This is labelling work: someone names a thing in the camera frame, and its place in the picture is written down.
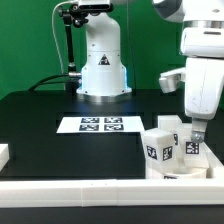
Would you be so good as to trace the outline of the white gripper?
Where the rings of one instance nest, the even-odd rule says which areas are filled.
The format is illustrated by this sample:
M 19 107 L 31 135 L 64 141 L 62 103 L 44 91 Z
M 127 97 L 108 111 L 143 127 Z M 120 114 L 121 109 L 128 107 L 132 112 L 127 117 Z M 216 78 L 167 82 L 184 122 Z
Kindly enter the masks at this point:
M 182 68 L 160 74 L 164 93 L 174 92 L 185 83 L 185 114 L 192 119 L 191 141 L 203 143 L 207 120 L 214 118 L 224 87 L 224 60 L 190 58 Z

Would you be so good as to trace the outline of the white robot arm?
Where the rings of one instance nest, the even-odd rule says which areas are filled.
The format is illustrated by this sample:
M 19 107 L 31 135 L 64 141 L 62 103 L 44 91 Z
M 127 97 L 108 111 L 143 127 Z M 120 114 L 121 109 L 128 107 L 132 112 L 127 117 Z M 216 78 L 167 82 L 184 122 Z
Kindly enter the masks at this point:
M 224 0 L 151 0 L 164 20 L 183 25 L 180 52 L 185 66 L 164 72 L 163 92 L 185 84 L 185 114 L 192 119 L 191 140 L 204 141 L 224 87 Z M 82 68 L 84 96 L 115 97 L 130 91 L 121 70 L 120 27 L 107 13 L 116 0 L 78 0 L 86 14 L 87 62 Z

